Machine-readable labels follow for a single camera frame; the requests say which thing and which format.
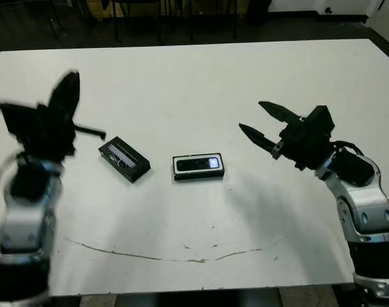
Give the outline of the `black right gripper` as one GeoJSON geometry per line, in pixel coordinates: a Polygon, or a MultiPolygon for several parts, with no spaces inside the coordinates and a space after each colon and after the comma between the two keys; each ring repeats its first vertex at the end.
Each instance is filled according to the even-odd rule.
{"type": "Polygon", "coordinates": [[[263,150],[272,150],[274,159],[281,156],[295,162],[297,169],[317,169],[333,151],[330,137],[333,120],[327,116],[300,119],[300,116],[279,104],[268,101],[258,103],[279,122],[288,123],[280,132],[280,141],[275,144],[263,133],[239,123],[239,128],[249,140],[263,150]]]}

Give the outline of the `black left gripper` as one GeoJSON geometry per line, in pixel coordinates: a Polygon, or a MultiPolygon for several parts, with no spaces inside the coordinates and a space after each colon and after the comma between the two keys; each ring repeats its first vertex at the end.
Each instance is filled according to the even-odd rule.
{"type": "Polygon", "coordinates": [[[29,155],[43,159],[64,159],[74,155],[74,139],[78,132],[105,140],[104,130],[74,123],[79,97],[79,72],[69,72],[53,89],[50,105],[38,104],[28,126],[21,130],[21,142],[29,155]]]}

